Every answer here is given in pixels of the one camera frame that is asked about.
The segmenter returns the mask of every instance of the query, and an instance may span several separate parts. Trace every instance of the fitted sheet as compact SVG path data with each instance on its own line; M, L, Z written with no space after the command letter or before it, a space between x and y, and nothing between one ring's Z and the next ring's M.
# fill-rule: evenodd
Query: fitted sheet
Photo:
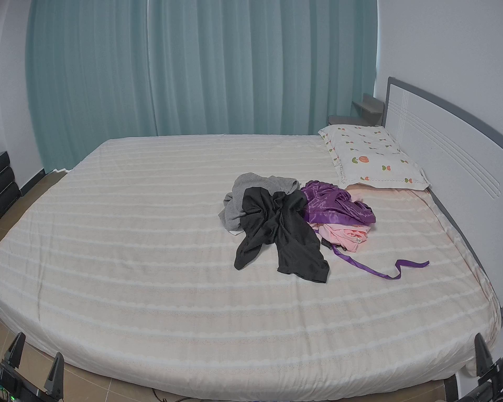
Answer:
M492 344L499 307L425 191L352 186L377 223L351 256L321 251L326 284L242 271L244 234L217 216L235 178L333 182L318 136L110 140L42 195L0 242L0 318L83 369L198 398L325 400L446 378Z

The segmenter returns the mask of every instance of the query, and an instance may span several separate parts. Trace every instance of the pillowcase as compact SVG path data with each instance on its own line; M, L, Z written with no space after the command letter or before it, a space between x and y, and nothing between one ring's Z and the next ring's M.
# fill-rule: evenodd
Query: pillowcase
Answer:
M381 126L332 125L318 131L332 157L339 187L361 183L376 188L424 190L422 170Z

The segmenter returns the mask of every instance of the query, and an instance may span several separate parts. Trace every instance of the pile of clothes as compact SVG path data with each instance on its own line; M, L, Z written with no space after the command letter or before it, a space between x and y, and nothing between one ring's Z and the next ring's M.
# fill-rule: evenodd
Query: pile of clothes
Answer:
M385 279L399 279L401 266L422 268L429 264L397 260L399 274L391 277L341 253L338 247L355 252L367 240L370 225L376 222L372 209L330 183L312 180L299 188L300 183L288 177L245 173L236 179L219 214L230 233L246 233L236 251L236 269L253 261L263 244L275 243L279 272L326 283L329 265L320 252L317 235L338 257Z

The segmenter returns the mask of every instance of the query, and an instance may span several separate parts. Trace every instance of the floral pillowcase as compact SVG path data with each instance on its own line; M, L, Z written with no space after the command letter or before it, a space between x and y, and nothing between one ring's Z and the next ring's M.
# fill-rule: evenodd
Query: floral pillowcase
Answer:
M424 190L429 185L419 166L400 151L384 127L332 125L318 133L332 157L340 188L361 183Z

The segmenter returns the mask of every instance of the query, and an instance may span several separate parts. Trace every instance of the wall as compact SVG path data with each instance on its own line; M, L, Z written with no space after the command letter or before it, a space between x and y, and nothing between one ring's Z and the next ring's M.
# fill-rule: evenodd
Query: wall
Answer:
M25 43L31 0L0 0L0 151L21 188L42 169L26 95Z
M503 1L378 0L374 96L394 76L438 95L503 133ZM503 332L492 353L503 356ZM460 395L477 386L465 369Z

